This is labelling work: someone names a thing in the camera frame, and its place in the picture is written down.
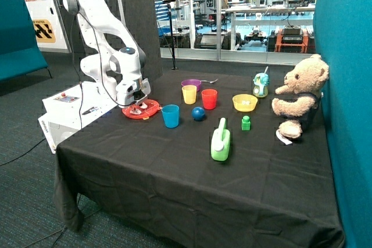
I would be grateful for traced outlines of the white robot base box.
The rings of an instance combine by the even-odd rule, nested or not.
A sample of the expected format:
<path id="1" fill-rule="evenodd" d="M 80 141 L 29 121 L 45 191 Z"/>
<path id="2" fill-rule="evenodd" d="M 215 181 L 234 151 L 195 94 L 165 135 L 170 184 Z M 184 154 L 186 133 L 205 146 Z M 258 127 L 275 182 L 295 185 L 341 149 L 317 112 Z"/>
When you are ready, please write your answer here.
<path id="1" fill-rule="evenodd" d="M 38 118 L 38 122 L 52 153 L 56 153 L 58 144 L 117 106 L 95 82 L 89 81 L 58 92 L 42 102 L 46 113 Z M 82 115 L 91 107 L 98 109 Z"/>

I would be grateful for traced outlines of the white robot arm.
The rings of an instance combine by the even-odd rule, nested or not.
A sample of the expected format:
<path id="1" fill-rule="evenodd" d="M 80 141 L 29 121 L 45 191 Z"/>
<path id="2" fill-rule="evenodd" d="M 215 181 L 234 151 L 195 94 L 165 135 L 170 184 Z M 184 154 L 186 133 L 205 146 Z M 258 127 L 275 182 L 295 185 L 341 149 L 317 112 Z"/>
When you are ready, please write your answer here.
<path id="1" fill-rule="evenodd" d="M 97 53 L 81 60 L 83 73 L 94 79 L 99 93 L 132 114 L 147 109 L 151 92 L 141 70 L 146 55 L 127 27 L 109 10 L 108 0 L 63 0 L 63 6 L 75 15 L 85 44 Z"/>

